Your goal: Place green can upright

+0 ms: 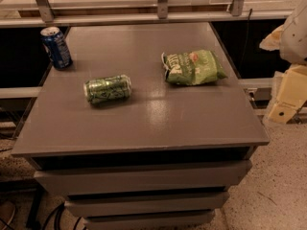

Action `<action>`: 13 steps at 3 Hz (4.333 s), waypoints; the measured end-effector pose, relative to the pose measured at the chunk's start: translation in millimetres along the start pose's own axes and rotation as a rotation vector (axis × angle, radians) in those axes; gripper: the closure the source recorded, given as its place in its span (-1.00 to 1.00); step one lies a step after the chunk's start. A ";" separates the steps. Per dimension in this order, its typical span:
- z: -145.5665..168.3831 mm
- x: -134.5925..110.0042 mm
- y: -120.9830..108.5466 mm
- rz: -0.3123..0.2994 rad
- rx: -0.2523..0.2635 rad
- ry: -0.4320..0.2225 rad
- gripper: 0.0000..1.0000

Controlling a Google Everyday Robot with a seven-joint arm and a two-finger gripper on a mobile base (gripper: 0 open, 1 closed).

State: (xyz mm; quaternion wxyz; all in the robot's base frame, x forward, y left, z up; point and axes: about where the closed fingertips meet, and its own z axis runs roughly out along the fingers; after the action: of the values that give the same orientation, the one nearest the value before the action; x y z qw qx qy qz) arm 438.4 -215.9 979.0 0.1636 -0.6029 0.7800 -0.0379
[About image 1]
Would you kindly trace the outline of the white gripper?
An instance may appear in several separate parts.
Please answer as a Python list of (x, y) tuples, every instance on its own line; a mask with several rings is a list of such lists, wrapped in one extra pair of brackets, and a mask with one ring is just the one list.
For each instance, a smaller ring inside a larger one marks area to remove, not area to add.
[(268, 34), (259, 44), (266, 51), (280, 49), (291, 67), (282, 75), (269, 119), (286, 124), (307, 102), (307, 0), (294, 9), (283, 26)]

